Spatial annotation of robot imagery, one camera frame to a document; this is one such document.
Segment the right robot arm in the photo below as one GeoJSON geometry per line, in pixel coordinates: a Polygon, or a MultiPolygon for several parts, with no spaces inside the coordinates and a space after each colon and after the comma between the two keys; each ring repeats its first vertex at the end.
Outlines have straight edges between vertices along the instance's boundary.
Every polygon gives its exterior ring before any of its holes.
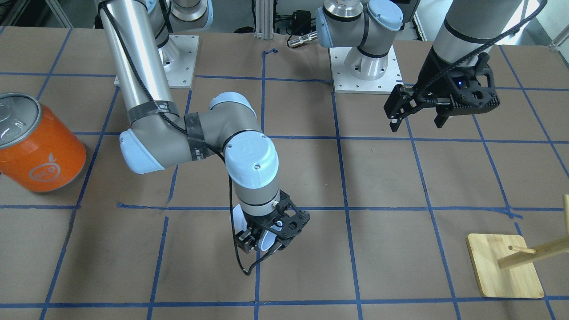
{"type": "Polygon", "coordinates": [[[157,172],[219,154],[238,198],[236,245],[245,252],[283,250],[309,221],[279,187],[279,157],[242,95],[216,96],[205,112],[183,114],[173,75],[193,79],[191,48],[179,31],[208,27],[209,0],[96,0],[116,64],[130,127],[120,150],[130,170],[157,172]]]}

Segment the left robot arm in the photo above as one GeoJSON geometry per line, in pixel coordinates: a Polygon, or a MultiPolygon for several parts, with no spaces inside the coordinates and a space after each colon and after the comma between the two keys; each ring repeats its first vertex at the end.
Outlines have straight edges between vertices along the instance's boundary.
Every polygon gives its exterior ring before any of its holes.
{"type": "MultiPolygon", "coordinates": [[[[516,34],[547,5],[539,2],[529,16],[507,29],[518,0],[454,0],[412,87],[393,87],[384,111],[396,132],[402,120],[435,108],[435,125],[450,117],[477,115],[500,105],[489,52],[496,42],[516,34]]],[[[347,68],[362,80],[382,77],[396,34],[404,22],[390,0],[325,0],[315,18],[318,41],[325,48],[349,47],[347,68]]]]}

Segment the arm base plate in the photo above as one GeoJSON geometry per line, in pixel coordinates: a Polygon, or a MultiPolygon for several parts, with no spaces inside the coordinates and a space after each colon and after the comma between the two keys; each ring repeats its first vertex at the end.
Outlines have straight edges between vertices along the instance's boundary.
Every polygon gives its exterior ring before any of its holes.
{"type": "Polygon", "coordinates": [[[404,83],[393,46],[380,58],[365,56],[356,47],[330,48],[329,57],[335,93],[388,95],[404,83]]]}
{"type": "Polygon", "coordinates": [[[165,78],[170,88],[191,89],[200,38],[198,35],[169,35],[158,48],[165,78]]]}

